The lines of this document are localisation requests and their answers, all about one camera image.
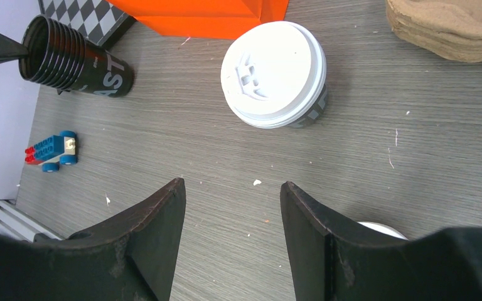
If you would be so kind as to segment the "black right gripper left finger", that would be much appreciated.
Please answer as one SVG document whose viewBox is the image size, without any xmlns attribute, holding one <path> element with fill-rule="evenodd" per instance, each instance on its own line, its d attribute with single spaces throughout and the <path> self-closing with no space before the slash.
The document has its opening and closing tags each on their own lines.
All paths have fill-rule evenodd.
<svg viewBox="0 0 482 301">
<path fill-rule="evenodd" d="M 65 240 L 0 234 L 0 300 L 168 300 L 185 209 L 176 178 Z"/>
</svg>

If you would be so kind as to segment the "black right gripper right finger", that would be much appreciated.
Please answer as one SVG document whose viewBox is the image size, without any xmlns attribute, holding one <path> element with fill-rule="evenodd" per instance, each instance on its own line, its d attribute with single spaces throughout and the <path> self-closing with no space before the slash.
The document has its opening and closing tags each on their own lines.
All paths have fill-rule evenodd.
<svg viewBox="0 0 482 301">
<path fill-rule="evenodd" d="M 293 182 L 280 193 L 298 300 L 482 300 L 482 227 L 403 240 L 363 226 Z"/>
</svg>

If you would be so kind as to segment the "dark translucent coffee cup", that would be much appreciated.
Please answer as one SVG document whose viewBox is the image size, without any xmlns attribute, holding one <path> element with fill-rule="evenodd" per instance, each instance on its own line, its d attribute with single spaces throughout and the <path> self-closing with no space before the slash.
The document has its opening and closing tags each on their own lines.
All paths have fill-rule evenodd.
<svg viewBox="0 0 482 301">
<path fill-rule="evenodd" d="M 328 106 L 328 87 L 327 85 L 323 85 L 321 93 L 314 101 L 313 105 L 302 115 L 299 119 L 295 122 L 287 125 L 288 127 L 300 129 L 303 127 L 307 127 L 315 123 L 316 120 L 322 116 L 324 113 L 325 108 Z"/>
</svg>

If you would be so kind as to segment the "white plastic cup lid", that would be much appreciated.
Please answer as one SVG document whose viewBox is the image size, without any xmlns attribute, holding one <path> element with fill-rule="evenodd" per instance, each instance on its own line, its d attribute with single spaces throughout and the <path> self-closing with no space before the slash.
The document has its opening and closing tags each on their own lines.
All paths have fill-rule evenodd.
<svg viewBox="0 0 482 301">
<path fill-rule="evenodd" d="M 326 56 L 312 32 L 275 21 L 254 27 L 230 45 L 220 81 L 239 119 L 277 129 L 305 114 L 326 85 L 326 74 Z"/>
</svg>

